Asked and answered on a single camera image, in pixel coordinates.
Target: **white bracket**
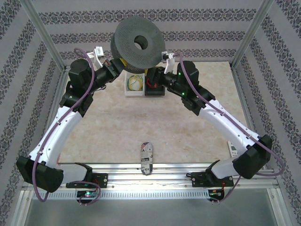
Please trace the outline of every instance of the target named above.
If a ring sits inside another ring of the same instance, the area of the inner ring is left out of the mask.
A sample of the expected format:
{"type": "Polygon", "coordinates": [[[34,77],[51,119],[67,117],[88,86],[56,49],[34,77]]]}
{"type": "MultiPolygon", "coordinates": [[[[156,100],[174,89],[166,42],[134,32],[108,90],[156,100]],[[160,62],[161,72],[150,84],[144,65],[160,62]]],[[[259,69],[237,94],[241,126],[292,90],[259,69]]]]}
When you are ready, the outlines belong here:
{"type": "Polygon", "coordinates": [[[167,53],[167,51],[162,52],[162,60],[165,63],[166,62],[166,68],[164,70],[164,74],[167,74],[168,72],[173,72],[174,70],[174,64],[175,64],[175,60],[174,60],[174,53],[167,53]]]}
{"type": "Polygon", "coordinates": [[[99,60],[101,57],[104,56],[103,48],[101,46],[95,46],[93,52],[88,53],[88,56],[91,60],[94,61],[94,66],[96,67],[96,70],[103,67],[103,64],[99,60]]]}

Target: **beige floor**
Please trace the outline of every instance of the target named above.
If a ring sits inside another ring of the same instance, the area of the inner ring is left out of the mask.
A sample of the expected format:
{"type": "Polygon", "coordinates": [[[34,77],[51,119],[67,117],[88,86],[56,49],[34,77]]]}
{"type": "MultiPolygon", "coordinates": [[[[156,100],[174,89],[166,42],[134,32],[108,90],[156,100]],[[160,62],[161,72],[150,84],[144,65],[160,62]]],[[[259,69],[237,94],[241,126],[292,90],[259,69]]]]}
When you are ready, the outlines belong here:
{"type": "MultiPolygon", "coordinates": [[[[196,63],[200,85],[246,124],[228,62],[196,63]]],[[[63,148],[60,162],[139,163],[140,146],[152,142],[154,163],[227,159],[227,140],[210,123],[188,111],[181,99],[128,98],[124,73],[98,91],[63,148]]]]}

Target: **patterned wallpaper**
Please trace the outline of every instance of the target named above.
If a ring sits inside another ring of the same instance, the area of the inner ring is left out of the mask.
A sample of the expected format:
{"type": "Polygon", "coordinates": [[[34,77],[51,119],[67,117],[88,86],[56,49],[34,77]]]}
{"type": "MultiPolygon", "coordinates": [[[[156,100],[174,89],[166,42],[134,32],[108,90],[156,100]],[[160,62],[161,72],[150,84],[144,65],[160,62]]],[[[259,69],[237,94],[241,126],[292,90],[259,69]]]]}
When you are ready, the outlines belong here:
{"type": "Polygon", "coordinates": [[[256,131],[285,163],[278,180],[293,225],[301,225],[300,15],[298,1],[275,1],[236,70],[256,131]]]}
{"type": "Polygon", "coordinates": [[[60,70],[18,1],[0,0],[0,226],[23,179],[16,168],[42,138],[60,70]]]}
{"type": "Polygon", "coordinates": [[[158,26],[170,51],[181,50],[195,61],[230,61],[252,22],[261,0],[213,1],[125,0],[116,4],[94,0],[64,3],[53,0],[33,3],[51,38],[69,65],[75,47],[91,51],[103,46],[111,57],[110,41],[118,23],[129,16],[142,16],[158,26]]]}

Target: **gray spool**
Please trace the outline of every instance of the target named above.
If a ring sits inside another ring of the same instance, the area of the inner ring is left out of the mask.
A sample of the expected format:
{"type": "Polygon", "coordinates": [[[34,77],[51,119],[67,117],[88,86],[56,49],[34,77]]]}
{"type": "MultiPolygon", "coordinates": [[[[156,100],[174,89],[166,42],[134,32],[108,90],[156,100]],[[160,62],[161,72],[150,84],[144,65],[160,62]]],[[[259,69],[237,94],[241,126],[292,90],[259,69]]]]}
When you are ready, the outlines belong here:
{"type": "Polygon", "coordinates": [[[143,73],[145,69],[156,66],[161,62],[163,51],[165,42],[160,30],[151,21],[139,16],[121,21],[111,40],[113,58],[127,61],[125,70],[131,73],[143,73]]]}

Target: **striped wall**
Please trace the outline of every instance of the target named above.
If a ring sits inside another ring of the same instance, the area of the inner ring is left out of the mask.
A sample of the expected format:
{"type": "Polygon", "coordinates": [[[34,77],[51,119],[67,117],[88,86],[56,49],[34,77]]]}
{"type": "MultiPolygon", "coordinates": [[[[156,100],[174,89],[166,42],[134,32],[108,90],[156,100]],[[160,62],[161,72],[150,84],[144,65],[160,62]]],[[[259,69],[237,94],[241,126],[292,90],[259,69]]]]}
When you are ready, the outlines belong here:
{"type": "Polygon", "coordinates": [[[103,46],[110,58],[110,40],[118,23],[129,16],[151,20],[163,33],[166,48],[194,61],[230,61],[262,0],[35,0],[46,29],[64,62],[103,46]]]}
{"type": "Polygon", "coordinates": [[[293,225],[301,225],[300,15],[301,1],[274,1],[236,68],[256,131],[274,139],[285,163],[278,180],[293,225]]]}
{"type": "Polygon", "coordinates": [[[0,0],[0,226],[9,225],[23,179],[16,168],[41,139],[60,70],[21,4],[0,0]]]}

